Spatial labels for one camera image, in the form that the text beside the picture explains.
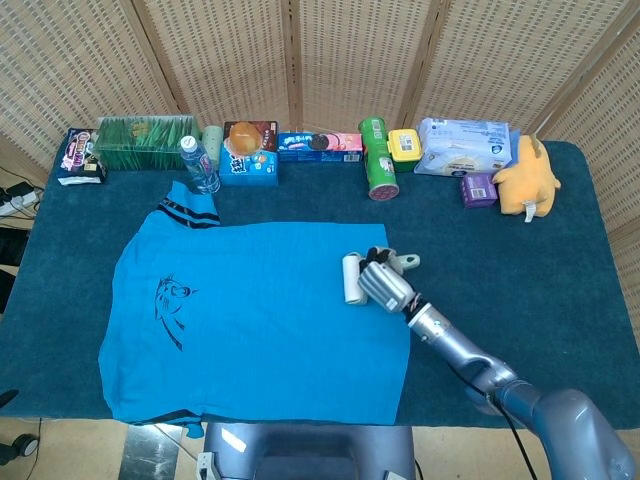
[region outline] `oreo box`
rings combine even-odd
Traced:
[[[282,162],[359,162],[362,135],[359,133],[286,132],[278,135]]]
[[[62,185],[105,182],[107,169],[94,153],[97,138],[98,131],[91,128],[67,131],[62,157],[56,158],[56,178]]]
[[[278,122],[225,122],[220,147],[223,185],[278,185]]]

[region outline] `wet wipes package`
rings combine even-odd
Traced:
[[[424,153],[415,173],[452,177],[495,173],[512,160],[507,123],[425,118],[418,135]]]

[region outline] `small purple package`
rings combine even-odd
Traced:
[[[489,207],[498,199],[490,173],[468,173],[462,177],[460,189],[465,208]]]

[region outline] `water bottle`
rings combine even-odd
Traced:
[[[220,177],[213,168],[207,151],[194,137],[182,137],[180,156],[200,193],[210,194],[220,190]]]

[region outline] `green can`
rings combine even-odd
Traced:
[[[393,161],[387,146],[387,130],[380,117],[367,117],[358,130],[362,135],[365,151],[365,167],[369,181],[369,198],[372,200],[390,200],[398,195],[400,188],[396,183]]]

